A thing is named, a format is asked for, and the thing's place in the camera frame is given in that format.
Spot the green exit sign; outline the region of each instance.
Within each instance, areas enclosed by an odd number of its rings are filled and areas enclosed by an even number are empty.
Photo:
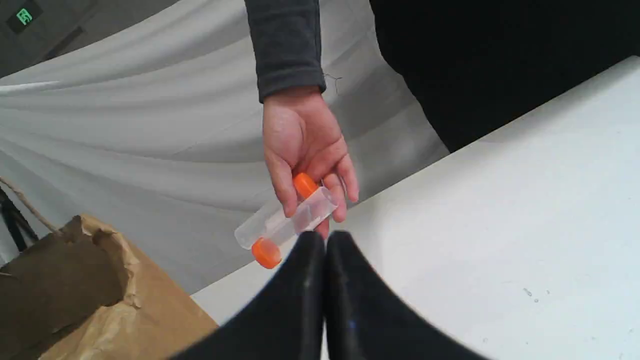
[[[22,33],[42,14],[42,9],[34,0],[28,0],[9,19],[7,26],[16,34]]]

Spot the white curtain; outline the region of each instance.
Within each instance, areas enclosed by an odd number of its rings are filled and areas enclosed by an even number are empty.
[[[321,11],[325,99],[366,198],[447,151],[382,60],[368,0]],[[0,79],[0,176],[55,225],[90,213],[199,290],[252,260],[233,230],[273,192],[254,66],[242,0],[182,0]],[[2,224],[0,244],[16,255]]]

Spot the human hand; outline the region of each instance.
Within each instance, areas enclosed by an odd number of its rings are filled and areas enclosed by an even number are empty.
[[[267,97],[262,136],[264,158],[285,215],[293,216],[298,207],[293,175],[306,172],[314,181],[322,180],[331,191],[338,204],[333,219],[344,221],[347,206],[343,181],[349,199],[356,202],[358,179],[340,126],[318,87],[290,88]],[[316,231],[326,238],[329,219]]]

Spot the white tabletop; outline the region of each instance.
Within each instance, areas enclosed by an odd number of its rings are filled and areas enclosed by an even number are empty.
[[[640,359],[640,59],[355,206],[338,228],[416,312],[490,358]],[[223,323],[271,275],[251,263],[193,298]]]

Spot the tube lid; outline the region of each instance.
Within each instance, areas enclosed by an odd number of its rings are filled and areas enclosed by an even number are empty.
[[[308,199],[316,190],[318,190],[318,184],[316,184],[316,182],[304,172],[301,172],[293,178],[293,186],[296,188],[298,194],[300,194],[304,199]]]
[[[282,261],[282,255],[278,245],[273,241],[260,237],[251,246],[251,253],[255,257],[258,264],[267,269],[272,269]]]

